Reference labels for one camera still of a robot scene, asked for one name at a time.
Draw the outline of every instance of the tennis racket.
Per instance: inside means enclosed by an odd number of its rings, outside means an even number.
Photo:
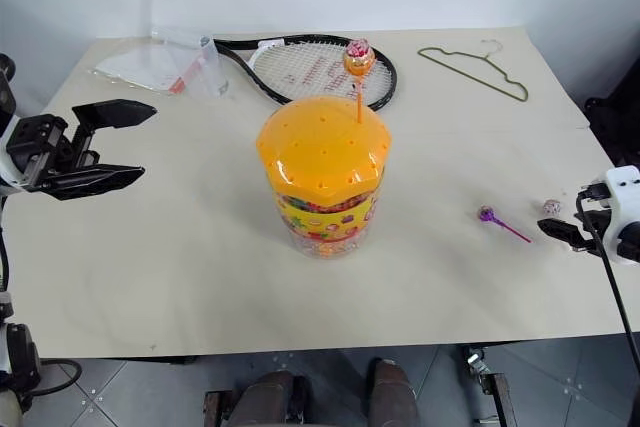
[[[303,34],[255,40],[214,39],[218,52],[237,62],[273,100],[286,104],[312,95],[356,98],[353,77],[342,56],[351,39]],[[239,52],[253,50],[245,60]],[[365,103],[373,110],[384,106],[396,88],[396,69],[382,52],[373,49],[376,63],[364,78]]]

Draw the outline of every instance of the racket strings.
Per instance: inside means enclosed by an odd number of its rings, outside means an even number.
[[[329,42],[276,46],[256,59],[254,71],[272,90],[292,100],[311,95],[355,99],[353,77],[344,69],[343,53],[343,45]],[[376,62],[364,79],[365,102],[381,99],[391,85],[391,72],[382,62]]]

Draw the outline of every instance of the wire hanger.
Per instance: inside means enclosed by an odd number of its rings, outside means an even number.
[[[433,62],[435,62],[436,64],[440,64],[443,67],[446,67],[447,69],[453,70],[454,72],[457,72],[458,74],[464,75],[465,77],[471,79],[471,80],[475,80],[476,82],[481,83],[482,85],[485,85],[493,90],[497,90],[498,92],[500,92],[501,94],[507,95],[509,97],[511,97],[512,99],[516,99],[519,100],[520,102],[526,102],[527,99],[529,98],[529,91],[527,90],[527,88],[522,85],[520,82],[516,82],[514,80],[509,79],[509,75],[502,70],[500,67],[498,67],[496,64],[494,64],[493,62],[491,62],[489,60],[489,56],[496,54],[498,52],[500,52],[502,50],[502,44],[500,42],[498,42],[497,40],[491,39],[491,40],[483,40],[482,42],[494,42],[496,44],[496,50],[493,52],[489,52],[488,54],[484,55],[484,56],[480,56],[480,55],[474,55],[474,54],[469,54],[467,52],[447,52],[446,50],[442,49],[441,47],[425,47],[423,49],[420,49],[418,51],[418,55],[424,57],[425,59],[429,59]],[[518,86],[521,90],[522,90],[522,97],[518,97],[517,95],[512,94],[511,92],[507,92],[506,90],[503,90],[499,87],[496,87],[495,85],[492,85],[488,82],[485,82],[482,79],[479,79],[477,77],[474,77],[473,75],[464,72],[462,70],[459,70],[449,64],[446,64],[444,62],[442,62],[441,60],[435,59],[433,57],[430,57],[428,55],[427,52],[429,51],[438,51],[443,53],[444,55],[462,55],[464,57],[470,57],[472,59],[478,59],[481,60],[483,62],[486,62],[487,64],[489,64],[491,67],[493,67],[494,69],[496,69],[498,72],[500,72],[502,74],[502,77],[504,78],[504,81],[507,82],[508,84],[511,85],[516,85]]]

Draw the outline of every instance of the black cable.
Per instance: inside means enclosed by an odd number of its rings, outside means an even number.
[[[0,199],[0,221],[4,212],[4,204],[7,203],[7,196]],[[4,245],[4,236],[2,235],[2,225],[0,225],[0,261],[2,262],[2,283],[0,284],[0,292],[5,292],[9,288],[9,256],[7,255],[7,247]]]
[[[593,240],[596,243],[596,248],[598,249],[600,257],[602,258],[604,270],[607,273],[607,278],[609,279],[609,284],[611,284],[611,290],[613,291],[613,296],[616,299],[618,311],[620,312],[620,318],[622,319],[622,324],[624,325],[624,331],[627,336],[627,342],[629,343],[629,349],[631,350],[631,356],[633,357],[633,362],[636,364],[636,370],[638,371],[638,375],[640,376],[640,354],[638,354],[638,346],[636,345],[635,338],[633,337],[633,331],[631,330],[631,325],[629,324],[629,319],[627,318],[627,311],[624,308],[624,302],[622,302],[622,296],[620,295],[620,290],[618,289],[616,278],[613,275],[613,269],[611,268],[609,257],[604,250],[604,245],[602,244],[602,240],[600,239],[598,232],[596,232],[596,229],[593,228],[591,220],[584,214],[584,210],[582,209],[582,201],[586,198],[587,196],[585,192],[580,192],[578,194],[578,197],[576,198],[576,209],[578,210],[578,214],[580,214],[580,218],[585,227],[593,237]]]
[[[56,385],[55,387],[49,387],[48,389],[32,390],[31,392],[27,392],[26,394],[27,397],[41,397],[43,395],[55,394],[56,392],[60,392],[61,390],[66,389],[67,387],[71,387],[73,384],[75,384],[78,381],[78,379],[82,375],[82,366],[75,360],[49,359],[49,360],[43,360],[41,363],[42,365],[60,365],[60,364],[70,365],[76,371],[67,382],[63,382],[62,384]]]

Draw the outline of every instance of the beige table surface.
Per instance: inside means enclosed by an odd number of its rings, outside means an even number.
[[[309,259],[289,243],[254,146],[276,106],[239,69],[225,62],[228,95],[203,105],[89,74],[114,43],[96,42],[49,111],[72,121],[73,105],[131,98],[158,114],[94,138],[104,162],[147,168],[130,187],[67,202],[19,194],[7,203],[15,321],[30,326],[41,354],[190,355],[620,331],[600,261],[535,225],[547,198],[562,200],[568,219],[578,188],[610,163],[524,32],[365,35],[400,74],[397,96],[380,111],[394,140],[370,236],[336,261]],[[531,101],[476,89],[415,55],[456,38],[499,39],[502,63],[526,82]],[[482,204],[534,242],[477,221]],[[616,273],[637,325],[640,269]]]

